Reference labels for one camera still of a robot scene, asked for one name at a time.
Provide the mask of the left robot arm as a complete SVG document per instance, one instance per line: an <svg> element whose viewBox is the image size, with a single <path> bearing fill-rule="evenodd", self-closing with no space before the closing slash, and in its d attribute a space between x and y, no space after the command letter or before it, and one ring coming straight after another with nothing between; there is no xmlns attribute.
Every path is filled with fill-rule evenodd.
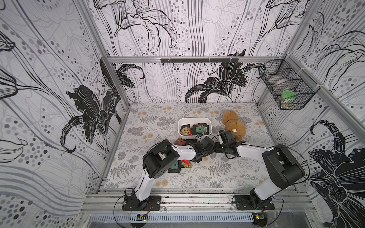
<svg viewBox="0 0 365 228"><path fill-rule="evenodd" d="M148 199L156 180L164 175L176 161L201 162L203 157L214 153L214 147L215 143L209 137L191 145L175 145L168 140L163 140L153 146L143 156L143 176L134 189L137 200Z"/></svg>

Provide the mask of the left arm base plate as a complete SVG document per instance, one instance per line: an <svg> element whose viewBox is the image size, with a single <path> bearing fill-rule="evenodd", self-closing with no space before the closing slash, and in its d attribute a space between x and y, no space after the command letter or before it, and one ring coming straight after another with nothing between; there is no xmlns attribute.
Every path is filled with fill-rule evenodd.
<svg viewBox="0 0 365 228"><path fill-rule="evenodd" d="M152 195L146 200L140 201L135 195L124 198L123 211L159 211L161 196Z"/></svg>

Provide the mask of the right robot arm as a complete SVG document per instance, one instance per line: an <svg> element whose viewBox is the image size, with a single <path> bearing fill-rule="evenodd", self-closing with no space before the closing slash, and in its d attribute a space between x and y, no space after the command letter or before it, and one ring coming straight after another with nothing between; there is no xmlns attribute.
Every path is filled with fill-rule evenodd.
<svg viewBox="0 0 365 228"><path fill-rule="evenodd" d="M252 203L268 200L273 195L295 184L305 176L305 171L284 145L261 147L238 142L231 131L219 131L217 152L231 154L234 158L248 158L263 162L269 178L250 191Z"/></svg>

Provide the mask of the yellow green tea bag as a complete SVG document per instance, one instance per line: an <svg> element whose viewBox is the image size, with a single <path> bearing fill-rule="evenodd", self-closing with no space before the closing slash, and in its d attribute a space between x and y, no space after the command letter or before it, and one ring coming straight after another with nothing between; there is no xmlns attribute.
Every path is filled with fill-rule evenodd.
<svg viewBox="0 0 365 228"><path fill-rule="evenodd" d="M180 134L181 135L189 135L191 133L191 128L189 124L180 126Z"/></svg>

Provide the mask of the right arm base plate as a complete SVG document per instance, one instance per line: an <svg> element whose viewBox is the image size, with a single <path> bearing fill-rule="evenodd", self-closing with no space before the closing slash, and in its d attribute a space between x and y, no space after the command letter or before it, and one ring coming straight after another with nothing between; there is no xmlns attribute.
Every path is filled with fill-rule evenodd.
<svg viewBox="0 0 365 228"><path fill-rule="evenodd" d="M271 211L275 210L272 198L266 200L261 200L257 197L251 195L234 195L232 202L236 205L237 210L247 211L247 210L261 210L261 211Z"/></svg>

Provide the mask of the green label tea bag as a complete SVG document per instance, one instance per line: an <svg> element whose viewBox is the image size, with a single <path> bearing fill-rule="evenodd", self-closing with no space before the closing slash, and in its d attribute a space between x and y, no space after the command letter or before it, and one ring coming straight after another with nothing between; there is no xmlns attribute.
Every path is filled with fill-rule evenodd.
<svg viewBox="0 0 365 228"><path fill-rule="evenodd" d="M206 123L199 123L195 126L195 131L198 135L206 135L209 133L209 125Z"/></svg>

